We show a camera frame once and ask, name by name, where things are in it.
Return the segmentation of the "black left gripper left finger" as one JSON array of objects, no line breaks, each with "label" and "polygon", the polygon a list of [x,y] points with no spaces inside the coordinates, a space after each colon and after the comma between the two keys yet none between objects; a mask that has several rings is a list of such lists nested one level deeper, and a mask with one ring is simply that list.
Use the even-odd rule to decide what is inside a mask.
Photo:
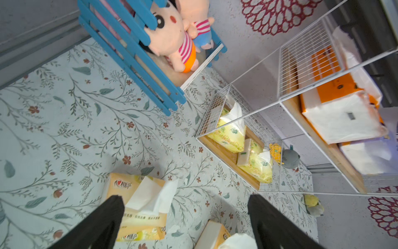
[{"label": "black left gripper left finger", "polygon": [[112,249],[124,215],[121,196],[113,195],[53,244],[51,249]]}]

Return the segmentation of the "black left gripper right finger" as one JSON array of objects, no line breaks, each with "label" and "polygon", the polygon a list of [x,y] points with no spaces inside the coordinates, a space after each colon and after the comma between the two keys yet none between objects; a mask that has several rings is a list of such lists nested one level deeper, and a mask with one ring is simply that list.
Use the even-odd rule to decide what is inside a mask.
[{"label": "black left gripper right finger", "polygon": [[261,195],[251,195],[248,214],[258,249],[322,249]]}]

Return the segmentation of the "yellow tissue pack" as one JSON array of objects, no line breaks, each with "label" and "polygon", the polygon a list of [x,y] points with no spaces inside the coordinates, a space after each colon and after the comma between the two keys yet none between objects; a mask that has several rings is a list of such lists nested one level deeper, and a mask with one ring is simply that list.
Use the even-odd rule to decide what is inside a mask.
[{"label": "yellow tissue pack", "polygon": [[245,233],[230,235],[221,224],[208,221],[194,249],[257,249],[254,238]]},{"label": "yellow tissue pack", "polygon": [[179,181],[151,176],[111,173],[101,201],[120,196],[124,214],[117,242],[162,240],[166,235],[167,214]]}]

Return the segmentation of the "purple tissue pack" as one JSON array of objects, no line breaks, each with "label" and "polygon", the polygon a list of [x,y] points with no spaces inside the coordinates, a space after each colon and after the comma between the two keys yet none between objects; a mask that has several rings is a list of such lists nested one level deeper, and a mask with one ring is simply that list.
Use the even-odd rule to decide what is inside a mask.
[{"label": "purple tissue pack", "polygon": [[379,111],[389,131],[387,136],[340,143],[339,149],[362,175],[398,174],[398,108]]}]

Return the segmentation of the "orange tissue pack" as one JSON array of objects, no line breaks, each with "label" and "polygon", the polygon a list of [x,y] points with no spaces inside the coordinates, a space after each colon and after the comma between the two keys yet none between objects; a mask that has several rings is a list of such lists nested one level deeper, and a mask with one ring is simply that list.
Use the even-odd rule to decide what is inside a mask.
[{"label": "orange tissue pack", "polygon": [[[357,47],[348,33],[336,28],[333,38],[343,63],[329,45],[300,69],[301,87],[358,65]],[[379,114],[382,93],[362,67],[300,94],[302,115],[327,144],[384,137],[388,129]]]}]

